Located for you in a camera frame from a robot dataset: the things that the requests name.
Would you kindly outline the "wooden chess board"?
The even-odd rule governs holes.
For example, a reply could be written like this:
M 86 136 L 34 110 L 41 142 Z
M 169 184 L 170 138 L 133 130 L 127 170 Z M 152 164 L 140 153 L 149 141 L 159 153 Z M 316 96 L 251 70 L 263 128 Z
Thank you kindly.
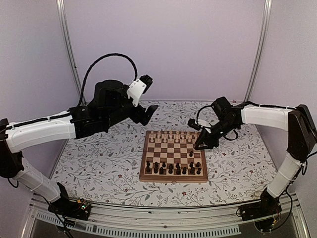
M 160 183 L 206 183 L 208 181 L 208 170 L 205 152 L 195 150 L 195 143 L 156 143 L 148 140 L 150 131 L 146 132 L 145 143 L 140 165 L 139 180 L 141 182 L 160 182 Z M 146 173 L 147 161 L 152 170 L 151 174 Z M 154 173 L 155 162 L 158 162 L 158 173 Z M 163 175 L 159 174 L 162 163 L 166 163 Z M 195 174 L 190 174 L 190 163 L 193 162 Z M 200 162 L 201 173 L 197 174 L 196 163 Z M 181 174 L 176 174 L 176 163 L 179 163 Z M 173 164 L 173 174 L 169 174 L 169 165 Z

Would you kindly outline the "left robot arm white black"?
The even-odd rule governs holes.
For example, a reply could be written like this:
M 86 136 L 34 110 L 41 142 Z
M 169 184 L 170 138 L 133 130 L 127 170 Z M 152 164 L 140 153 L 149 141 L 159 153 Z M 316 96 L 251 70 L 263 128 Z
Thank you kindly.
M 57 141 L 81 139 L 108 130 L 117 123 L 131 119 L 147 125 L 157 106 L 140 106 L 141 96 L 153 80 L 144 75 L 129 85 L 114 79 L 95 85 L 92 101 L 58 114 L 25 122 L 0 122 L 0 175 L 24 184 L 40 194 L 63 215 L 70 215 L 73 203 L 62 185 L 50 181 L 23 157 L 24 151 L 34 151 Z

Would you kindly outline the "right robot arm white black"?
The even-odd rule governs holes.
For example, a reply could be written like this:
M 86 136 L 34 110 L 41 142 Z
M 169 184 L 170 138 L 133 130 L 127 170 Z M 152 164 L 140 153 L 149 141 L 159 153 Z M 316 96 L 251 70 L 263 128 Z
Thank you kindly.
M 256 206 L 260 216 L 275 209 L 275 201 L 297 178 L 308 158 L 316 154 L 317 129 L 309 107 L 256 104 L 245 101 L 232 105 L 220 97 L 206 106 L 212 109 L 218 121 L 211 123 L 198 115 L 188 125 L 201 131 L 196 149 L 213 149 L 219 140 L 243 125 L 255 125 L 278 169 L 275 177 L 262 192 L 262 201 Z

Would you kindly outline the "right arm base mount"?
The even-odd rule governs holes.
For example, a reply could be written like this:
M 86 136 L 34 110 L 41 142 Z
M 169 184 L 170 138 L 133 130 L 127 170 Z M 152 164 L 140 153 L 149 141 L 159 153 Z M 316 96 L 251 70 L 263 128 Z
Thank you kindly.
M 273 230 L 281 211 L 279 199 L 272 197 L 265 189 L 260 195 L 260 201 L 239 206 L 236 215 L 242 221 L 261 218 L 255 222 L 255 227 L 258 231 L 267 233 Z

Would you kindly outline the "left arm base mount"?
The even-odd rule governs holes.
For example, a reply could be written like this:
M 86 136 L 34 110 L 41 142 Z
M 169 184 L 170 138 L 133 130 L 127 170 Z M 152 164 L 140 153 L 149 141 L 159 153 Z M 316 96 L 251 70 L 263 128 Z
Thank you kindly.
M 61 197 L 57 201 L 49 203 L 48 211 L 65 217 L 87 221 L 91 212 L 91 201 L 83 198 L 71 201 Z

